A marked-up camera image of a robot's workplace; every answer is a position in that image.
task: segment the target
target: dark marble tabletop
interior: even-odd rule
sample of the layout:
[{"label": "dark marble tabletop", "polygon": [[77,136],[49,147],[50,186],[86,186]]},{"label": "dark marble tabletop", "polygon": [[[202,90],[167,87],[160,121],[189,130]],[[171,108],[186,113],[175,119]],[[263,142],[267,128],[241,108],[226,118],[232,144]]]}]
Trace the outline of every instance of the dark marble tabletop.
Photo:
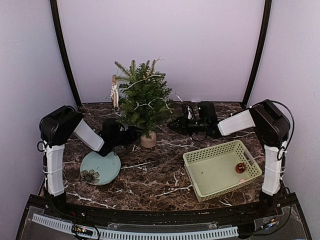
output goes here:
[{"label": "dark marble tabletop", "polygon": [[[215,102],[219,120],[241,109],[239,103]],[[180,103],[173,103],[173,114],[167,123],[182,115]],[[95,129],[102,128],[106,118],[115,117],[110,103],[89,103],[79,108],[84,119]],[[196,142],[188,136],[167,128],[166,122],[156,128],[157,143],[143,148],[139,141],[117,147],[121,170],[114,181],[103,186],[90,185],[80,178],[82,159],[91,152],[72,136],[65,144],[63,175],[67,201],[79,205],[118,210],[184,211],[242,205],[259,200],[263,175],[253,183],[234,192],[205,202],[198,202],[184,168],[183,154],[233,140],[241,140],[260,168],[264,170],[265,155],[253,129],[246,129],[227,137]]]}]

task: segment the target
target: flower design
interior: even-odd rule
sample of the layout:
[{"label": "flower design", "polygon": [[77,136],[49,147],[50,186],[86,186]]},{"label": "flower design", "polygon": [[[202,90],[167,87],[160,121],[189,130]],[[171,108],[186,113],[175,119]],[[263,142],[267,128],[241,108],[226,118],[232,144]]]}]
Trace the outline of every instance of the flower design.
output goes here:
[{"label": "flower design", "polygon": [[89,172],[87,170],[81,171],[80,177],[89,184],[97,184],[100,181],[100,174],[95,172],[93,169],[91,169]]}]

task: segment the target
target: white wall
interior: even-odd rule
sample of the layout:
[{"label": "white wall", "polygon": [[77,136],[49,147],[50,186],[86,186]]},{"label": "white wall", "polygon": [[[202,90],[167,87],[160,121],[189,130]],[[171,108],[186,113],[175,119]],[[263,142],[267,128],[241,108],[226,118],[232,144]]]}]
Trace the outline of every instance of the white wall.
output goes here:
[{"label": "white wall", "polygon": [[73,104],[50,1],[0,1],[1,239],[15,239],[29,194],[44,177],[39,121]]},{"label": "white wall", "polygon": [[285,183],[296,192],[313,239],[320,236],[320,1],[273,1],[250,104],[278,100],[294,114]]},{"label": "white wall", "polygon": [[83,102],[104,102],[118,61],[157,59],[184,100],[242,101],[264,0],[60,0],[73,75]]}]

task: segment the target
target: light green plate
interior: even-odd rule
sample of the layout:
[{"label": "light green plate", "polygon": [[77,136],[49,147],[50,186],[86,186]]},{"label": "light green plate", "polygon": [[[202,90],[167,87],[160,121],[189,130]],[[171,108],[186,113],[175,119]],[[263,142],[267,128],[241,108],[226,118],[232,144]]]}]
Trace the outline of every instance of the light green plate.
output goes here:
[{"label": "light green plate", "polygon": [[113,151],[107,156],[100,156],[92,151],[84,157],[81,163],[80,176],[88,184],[101,186],[115,179],[120,168],[120,158]]}]

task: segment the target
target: small christmas tree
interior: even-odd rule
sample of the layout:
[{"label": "small christmas tree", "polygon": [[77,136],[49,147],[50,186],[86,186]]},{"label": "small christmas tree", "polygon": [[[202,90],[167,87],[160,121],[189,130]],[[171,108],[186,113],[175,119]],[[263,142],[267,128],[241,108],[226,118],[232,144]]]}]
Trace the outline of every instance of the small christmas tree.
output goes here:
[{"label": "small christmas tree", "polygon": [[170,111],[169,95],[171,88],[167,88],[164,81],[166,74],[155,71],[157,60],[141,63],[136,67],[136,61],[132,60],[129,69],[119,62],[114,64],[122,71],[123,75],[117,76],[123,81],[119,85],[119,90],[124,94],[119,104],[124,111],[120,121],[130,126],[142,128],[142,134],[151,138],[157,124],[162,121]]}]

